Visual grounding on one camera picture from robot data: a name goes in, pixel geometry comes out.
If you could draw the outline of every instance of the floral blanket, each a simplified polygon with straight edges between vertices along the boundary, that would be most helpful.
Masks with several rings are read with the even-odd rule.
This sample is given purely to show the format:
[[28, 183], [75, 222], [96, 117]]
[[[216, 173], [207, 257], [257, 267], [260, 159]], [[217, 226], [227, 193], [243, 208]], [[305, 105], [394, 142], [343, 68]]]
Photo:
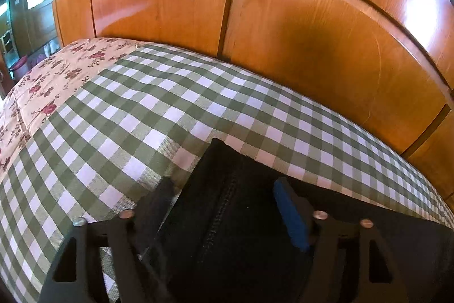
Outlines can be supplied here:
[[0, 181], [12, 160], [56, 108], [140, 44], [117, 38], [79, 40], [31, 69], [6, 96], [0, 113]]

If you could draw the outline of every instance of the checkered bedsheet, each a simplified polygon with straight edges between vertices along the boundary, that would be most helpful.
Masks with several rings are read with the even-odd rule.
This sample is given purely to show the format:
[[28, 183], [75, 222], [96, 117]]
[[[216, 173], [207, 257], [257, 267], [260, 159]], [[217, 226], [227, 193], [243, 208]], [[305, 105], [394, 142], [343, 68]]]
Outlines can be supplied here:
[[[0, 184], [0, 274], [16, 300], [38, 300], [72, 219], [133, 208], [162, 176], [183, 187], [213, 137], [289, 176], [454, 226], [421, 173], [341, 115], [231, 64], [149, 44], [68, 99]], [[115, 297], [112, 270], [104, 279]]]

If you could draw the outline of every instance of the bed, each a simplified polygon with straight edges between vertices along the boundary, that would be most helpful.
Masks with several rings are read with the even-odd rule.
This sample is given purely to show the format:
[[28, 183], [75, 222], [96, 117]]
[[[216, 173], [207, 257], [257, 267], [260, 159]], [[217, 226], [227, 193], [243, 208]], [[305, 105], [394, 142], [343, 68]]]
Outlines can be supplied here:
[[[428, 180], [358, 125], [170, 45], [73, 42], [24, 76], [0, 119], [0, 275], [18, 302], [38, 300], [71, 220], [133, 208], [162, 176], [183, 188], [215, 137], [302, 181], [454, 228]], [[104, 280], [114, 300], [112, 269]]]

